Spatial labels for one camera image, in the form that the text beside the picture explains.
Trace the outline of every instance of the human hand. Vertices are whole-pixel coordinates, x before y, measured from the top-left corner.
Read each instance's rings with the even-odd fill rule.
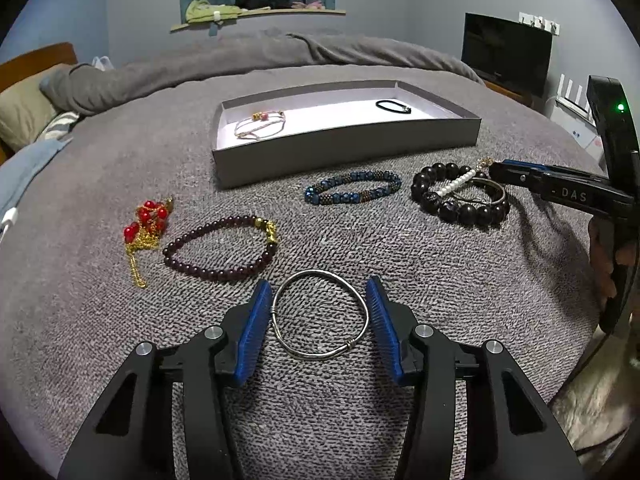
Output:
[[[616,285],[611,279],[613,272],[613,263],[607,254],[604,246],[598,240],[598,226],[592,218],[589,222],[589,260],[593,267],[596,279],[596,288],[598,289],[598,300],[600,306],[604,308],[609,298],[615,298],[618,291]],[[616,263],[624,266],[632,266],[636,262],[636,245],[629,243],[616,251]]]

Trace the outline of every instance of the television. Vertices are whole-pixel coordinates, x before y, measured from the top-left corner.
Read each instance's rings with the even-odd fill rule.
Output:
[[[485,80],[543,97],[552,39],[542,28],[468,12],[462,61]]]

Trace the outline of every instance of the gray blanket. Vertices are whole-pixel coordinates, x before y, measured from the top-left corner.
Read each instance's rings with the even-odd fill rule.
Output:
[[[251,70],[326,64],[446,70],[482,84],[467,65],[430,48],[384,38],[292,33],[196,43],[147,62],[106,72],[88,64],[71,66],[51,76],[42,91],[61,110],[90,116],[185,81]]]
[[[210,122],[217,103],[287,86],[372,78],[407,81],[482,117],[478,145],[358,165],[404,179],[395,195],[360,205],[303,201],[306,185],[337,171],[329,168],[241,189],[216,187]],[[0,250],[2,411],[32,456],[55,474],[136,343],[185,342],[249,298],[254,280],[213,284],[178,275],[162,264],[159,251],[138,257],[148,289],[133,285],[122,228],[137,204],[169,193],[175,211],[165,241],[231,214],[273,219],[281,249],[262,274],[273,286],[297,270],[319,267],[364,292],[366,279],[378,274],[393,300],[450,338],[501,339],[549,400],[597,321],[588,216],[510,188],[509,219],[482,232],[426,216],[408,199],[412,175],[424,165],[470,164],[485,155],[597,171],[564,130],[533,110],[459,75],[416,68],[258,70],[188,82],[88,118],[34,179]],[[239,265],[263,242],[255,232],[230,230],[186,245],[180,256],[209,267]],[[346,294],[315,279],[295,285],[280,312],[286,337],[310,351],[341,343],[362,322]],[[290,358],[269,332],[254,377],[226,390],[225,399],[245,478],[382,480],[393,477],[412,392],[386,375],[371,332],[347,355],[321,363]],[[463,388],[457,400],[459,478]],[[174,415],[177,473],[186,478],[178,401]]]

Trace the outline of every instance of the metal screw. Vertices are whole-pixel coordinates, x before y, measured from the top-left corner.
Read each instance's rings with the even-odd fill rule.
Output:
[[[431,337],[433,335],[433,327],[429,325],[418,325],[414,330],[419,337]]]
[[[143,342],[140,343],[138,346],[136,346],[136,354],[138,355],[147,355],[149,352],[151,352],[153,349],[153,346],[151,345],[151,343],[148,342]]]
[[[486,349],[492,354],[499,354],[502,352],[502,348],[502,344],[499,341],[491,340],[486,342]]]
[[[218,326],[210,326],[204,331],[204,337],[207,339],[218,339],[221,335],[223,335],[224,331]]]

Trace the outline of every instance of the tv stand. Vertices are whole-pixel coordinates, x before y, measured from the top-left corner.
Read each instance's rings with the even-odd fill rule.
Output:
[[[494,92],[498,92],[498,94],[505,95],[508,98],[511,98],[514,101],[517,101],[522,105],[525,105],[527,108],[531,108],[533,106],[533,97],[530,94],[519,94],[517,92],[514,92],[513,90],[509,90],[504,86],[501,86],[499,83],[496,83],[494,81],[489,81],[488,79],[485,79],[482,76],[481,78],[482,78],[482,81],[484,81],[484,84],[486,85],[486,87],[490,88]]]

